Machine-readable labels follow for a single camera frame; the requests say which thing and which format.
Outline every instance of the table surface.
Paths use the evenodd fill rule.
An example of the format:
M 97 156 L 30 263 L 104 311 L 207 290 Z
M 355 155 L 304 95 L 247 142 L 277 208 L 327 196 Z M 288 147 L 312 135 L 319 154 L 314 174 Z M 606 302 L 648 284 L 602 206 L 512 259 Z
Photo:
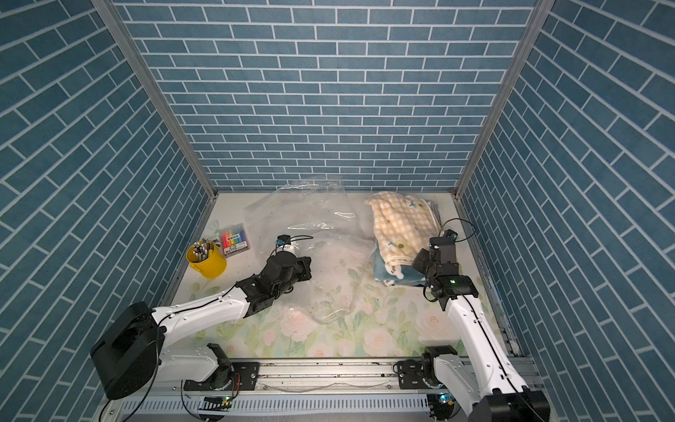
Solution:
M 359 218 L 364 237 L 375 239 L 373 214 L 365 199 L 370 192 L 348 192 L 347 197 Z M 439 205 L 443 221 L 457 217 L 450 194 L 410 193 Z M 203 237 L 212 237 L 215 228 L 244 223 L 244 208 L 267 193 L 225 193 L 215 203 Z M 464 237 L 459 221 L 448 227 Z M 173 298 L 178 304 L 228 289 L 238 280 L 261 270 L 254 249 L 227 259 L 227 269 L 218 278 L 207 280 L 188 267 Z M 467 242 L 457 244 L 460 272 L 478 288 L 483 310 L 492 330 L 504 347 L 493 309 L 485 294 L 474 257 Z M 215 342 L 231 358 L 288 357 L 408 357 L 418 356 L 424 347 L 449 344 L 465 354 L 461 339 L 438 303 L 427 301 L 422 289 L 387 287 L 364 274 L 354 291 L 353 311 L 328 324 L 317 323 L 298 307 L 277 301 L 270 308 L 238 321 L 229 321 L 183 339 L 177 347 L 205 346 Z

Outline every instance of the blue towel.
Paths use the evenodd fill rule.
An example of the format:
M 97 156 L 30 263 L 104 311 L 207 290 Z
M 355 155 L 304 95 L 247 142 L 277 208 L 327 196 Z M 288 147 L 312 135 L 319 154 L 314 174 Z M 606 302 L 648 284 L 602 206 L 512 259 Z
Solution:
M 401 265 L 401 272 L 403 273 L 403 278 L 399 280 L 395 275 L 389 274 L 387 271 L 384 260 L 379 253 L 379 249 L 375 251 L 375 263 L 373 264 L 373 275 L 378 282 L 384 283 L 386 286 L 420 286 L 424 285 L 425 277 L 424 274 L 413 269 L 409 265 Z

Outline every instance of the mounting plate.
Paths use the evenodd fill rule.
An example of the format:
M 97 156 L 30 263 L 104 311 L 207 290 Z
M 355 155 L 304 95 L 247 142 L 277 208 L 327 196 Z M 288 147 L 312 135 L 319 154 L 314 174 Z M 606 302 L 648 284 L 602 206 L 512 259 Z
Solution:
M 239 391 L 253 391 L 255 390 L 255 383 L 258 381 L 258 370 L 260 369 L 260 364 L 257 362 L 233 362 L 232 363 L 232 373 L 239 374 L 241 376 L 241 385 L 239 386 Z M 211 388 L 208 382 L 197 382 L 186 380 L 183 385 L 184 391 L 222 391 L 214 390 Z
M 394 365 L 398 375 L 398 387 L 401 390 L 421 390 L 429 388 L 424 382 L 422 362 L 414 359 L 398 361 Z

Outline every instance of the folded towel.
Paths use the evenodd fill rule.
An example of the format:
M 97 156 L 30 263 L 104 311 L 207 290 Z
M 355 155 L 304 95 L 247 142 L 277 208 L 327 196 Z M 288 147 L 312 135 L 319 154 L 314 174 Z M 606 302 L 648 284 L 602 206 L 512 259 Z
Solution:
M 410 265 L 440 225 L 429 204 L 412 195 L 378 192 L 366 199 L 373 210 L 373 231 L 387 271 L 399 280 L 400 265 Z
M 385 286 L 421 286 L 424 284 L 425 276 L 421 272 L 413 269 L 409 265 L 400 265 L 400 269 L 403 274 L 401 280 L 388 271 L 379 250 L 375 251 L 375 257 L 373 259 L 373 276 L 378 282 L 381 282 Z

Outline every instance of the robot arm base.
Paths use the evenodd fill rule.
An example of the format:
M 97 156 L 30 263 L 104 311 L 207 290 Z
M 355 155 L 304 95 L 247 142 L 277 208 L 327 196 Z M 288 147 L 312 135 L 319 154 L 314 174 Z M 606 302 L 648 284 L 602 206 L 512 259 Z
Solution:
M 551 408 L 541 391 L 531 391 L 526 387 L 522 393 L 502 394 L 495 389 L 491 396 L 484 396 L 474 406 L 468 422 L 541 422 L 548 421 L 550 416 Z

